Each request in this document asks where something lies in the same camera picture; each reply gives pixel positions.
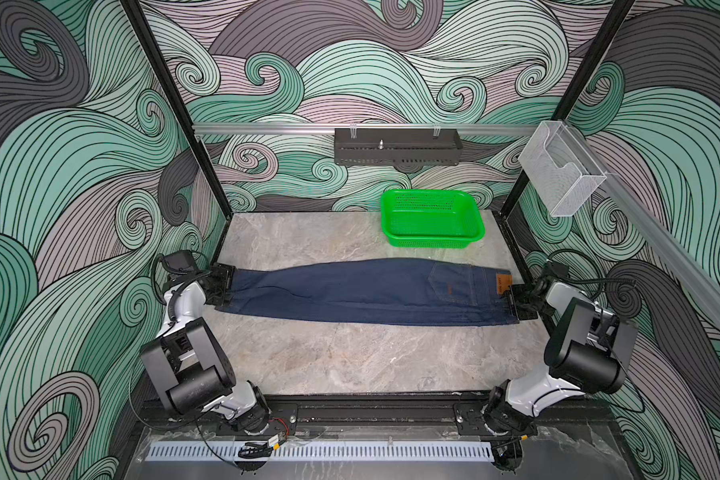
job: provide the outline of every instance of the folded blue jeans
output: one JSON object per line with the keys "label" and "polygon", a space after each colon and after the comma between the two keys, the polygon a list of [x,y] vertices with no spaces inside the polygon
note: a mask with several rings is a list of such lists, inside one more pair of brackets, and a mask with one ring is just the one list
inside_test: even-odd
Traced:
{"label": "folded blue jeans", "polygon": [[500,294],[509,283],[508,270],[418,258],[236,270],[231,303],[216,309],[318,322],[509,325],[518,323]]}

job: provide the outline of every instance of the brown leather patch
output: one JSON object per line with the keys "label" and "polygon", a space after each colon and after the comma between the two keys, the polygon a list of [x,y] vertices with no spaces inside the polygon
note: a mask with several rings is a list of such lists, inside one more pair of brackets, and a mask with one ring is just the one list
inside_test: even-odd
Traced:
{"label": "brown leather patch", "polygon": [[512,285],[512,275],[496,274],[496,291],[499,295],[509,290]]}

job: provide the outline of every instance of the wave pattern wallpaper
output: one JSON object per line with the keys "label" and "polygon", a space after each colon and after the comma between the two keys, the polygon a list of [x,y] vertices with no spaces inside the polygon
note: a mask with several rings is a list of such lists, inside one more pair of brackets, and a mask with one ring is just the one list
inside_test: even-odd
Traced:
{"label": "wave pattern wallpaper", "polygon": [[[195,122],[358,124],[548,120],[611,3],[142,1]],[[389,188],[499,208],[527,139],[464,140],[459,166],[402,173],[336,166],[329,136],[204,137],[236,211],[377,210]]]}
{"label": "wave pattern wallpaper", "polygon": [[224,218],[117,0],[0,0],[0,480],[122,472],[154,255]]}
{"label": "wave pattern wallpaper", "polygon": [[[619,30],[570,116],[590,145],[720,285],[720,2],[642,12]],[[533,188],[511,216],[526,261],[548,254],[578,278],[636,282],[600,296],[634,317],[630,372],[648,404],[614,408],[647,478],[720,479],[720,331],[686,294],[611,198],[595,194],[573,217],[551,218]],[[612,400],[640,408],[630,388]]]}

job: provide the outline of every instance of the gray stone surface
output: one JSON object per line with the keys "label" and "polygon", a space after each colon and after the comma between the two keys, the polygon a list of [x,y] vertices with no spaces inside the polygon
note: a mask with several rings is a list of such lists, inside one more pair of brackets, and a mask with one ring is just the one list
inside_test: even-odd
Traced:
{"label": "gray stone surface", "polygon": [[[463,250],[390,246],[374,212],[237,214],[219,258],[277,270],[345,260],[409,256],[505,268],[520,274],[490,212],[486,234]],[[216,312],[205,318],[238,381],[265,393],[487,389],[542,361],[540,320],[510,326],[422,327],[305,322]]]}

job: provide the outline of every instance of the transparent plastic sheet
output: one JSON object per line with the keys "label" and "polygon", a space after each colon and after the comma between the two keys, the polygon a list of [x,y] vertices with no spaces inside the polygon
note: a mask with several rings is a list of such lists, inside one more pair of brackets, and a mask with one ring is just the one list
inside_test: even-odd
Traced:
{"label": "transparent plastic sheet", "polygon": [[[605,425],[570,425],[561,428],[540,426],[538,436],[523,442],[524,460],[516,478],[598,478],[598,480],[632,478],[618,452],[616,441]],[[196,428],[176,432],[152,432],[144,428],[126,480],[165,480],[166,478],[236,478],[240,473],[221,462],[147,462],[152,442],[199,440]],[[230,440],[206,434],[206,440]],[[314,441],[440,441],[470,442],[478,438],[459,436],[456,428],[435,427],[328,427],[299,426],[288,443],[309,444]],[[370,478],[503,478],[503,473],[486,462],[268,462],[255,472],[258,480],[361,480]],[[243,474],[252,478],[254,472]]]}

